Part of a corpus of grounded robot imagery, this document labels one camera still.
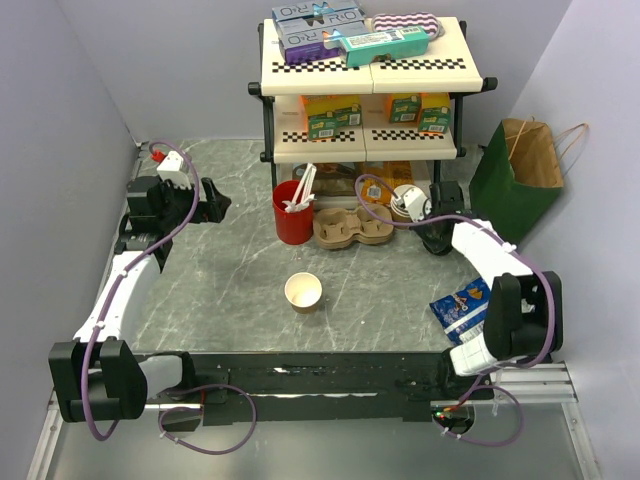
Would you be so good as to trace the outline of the brown cardboard cup carrier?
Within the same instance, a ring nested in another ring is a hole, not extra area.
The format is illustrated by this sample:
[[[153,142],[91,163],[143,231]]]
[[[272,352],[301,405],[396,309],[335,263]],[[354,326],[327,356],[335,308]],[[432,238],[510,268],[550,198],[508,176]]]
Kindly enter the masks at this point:
[[[325,250],[338,250],[358,242],[379,245],[389,241],[395,227],[372,216],[362,206],[353,210],[328,208],[314,213],[313,238]]]

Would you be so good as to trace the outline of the brown paper coffee cup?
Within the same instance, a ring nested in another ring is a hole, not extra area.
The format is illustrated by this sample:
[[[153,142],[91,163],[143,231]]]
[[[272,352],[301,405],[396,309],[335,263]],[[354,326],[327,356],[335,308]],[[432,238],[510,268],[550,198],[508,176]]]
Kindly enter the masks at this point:
[[[315,275],[309,272],[299,272],[286,281],[284,294],[294,311],[300,314],[309,314],[318,308],[323,288]]]

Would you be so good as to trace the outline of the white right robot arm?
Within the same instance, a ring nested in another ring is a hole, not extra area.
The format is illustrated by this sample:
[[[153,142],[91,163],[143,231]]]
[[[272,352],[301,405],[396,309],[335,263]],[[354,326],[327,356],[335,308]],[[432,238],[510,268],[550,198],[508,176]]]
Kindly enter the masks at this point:
[[[450,365],[436,376],[444,396],[461,397],[471,387],[471,376],[506,366],[525,368],[562,347],[559,276],[531,267],[489,221],[464,211],[457,183],[433,184],[429,193],[411,191],[403,204],[430,253],[456,250],[479,275],[462,290],[430,304],[454,345],[448,353]]]

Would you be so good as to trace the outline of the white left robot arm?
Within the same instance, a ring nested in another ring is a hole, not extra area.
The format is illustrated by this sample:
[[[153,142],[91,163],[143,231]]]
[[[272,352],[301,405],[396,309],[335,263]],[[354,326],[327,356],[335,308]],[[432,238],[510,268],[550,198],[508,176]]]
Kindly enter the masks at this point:
[[[195,395],[198,378],[188,353],[142,358],[133,354],[128,340],[151,286],[164,270],[174,229],[224,219],[230,198],[208,177],[201,179],[200,190],[205,197],[195,200],[193,189],[180,189],[160,176],[129,182],[128,210],[120,221],[107,282],[72,340],[55,343],[49,353],[64,421],[137,419],[146,402],[163,392],[177,402]]]

